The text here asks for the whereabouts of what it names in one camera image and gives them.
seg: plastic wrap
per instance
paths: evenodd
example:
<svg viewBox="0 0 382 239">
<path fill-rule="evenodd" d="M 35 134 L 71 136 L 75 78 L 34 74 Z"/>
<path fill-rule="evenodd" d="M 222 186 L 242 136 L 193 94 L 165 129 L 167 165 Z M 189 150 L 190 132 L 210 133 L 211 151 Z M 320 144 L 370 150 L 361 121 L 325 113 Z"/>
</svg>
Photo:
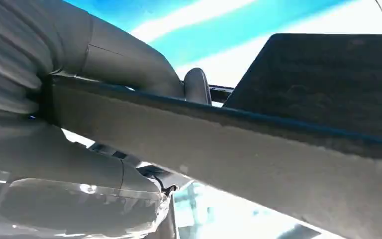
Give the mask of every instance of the plastic wrap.
<svg viewBox="0 0 382 239">
<path fill-rule="evenodd" d="M 142 238 L 166 217 L 169 200 L 163 193 L 11 180 L 0 172 L 0 239 Z"/>
</svg>

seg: dark panel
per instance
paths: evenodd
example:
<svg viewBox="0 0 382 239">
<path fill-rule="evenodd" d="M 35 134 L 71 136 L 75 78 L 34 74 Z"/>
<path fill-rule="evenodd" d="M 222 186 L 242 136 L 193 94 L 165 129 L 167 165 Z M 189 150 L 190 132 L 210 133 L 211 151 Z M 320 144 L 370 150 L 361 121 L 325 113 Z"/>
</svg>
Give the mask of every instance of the dark panel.
<svg viewBox="0 0 382 239">
<path fill-rule="evenodd" d="M 382 141 L 382 35 L 274 35 L 224 106 Z"/>
</svg>

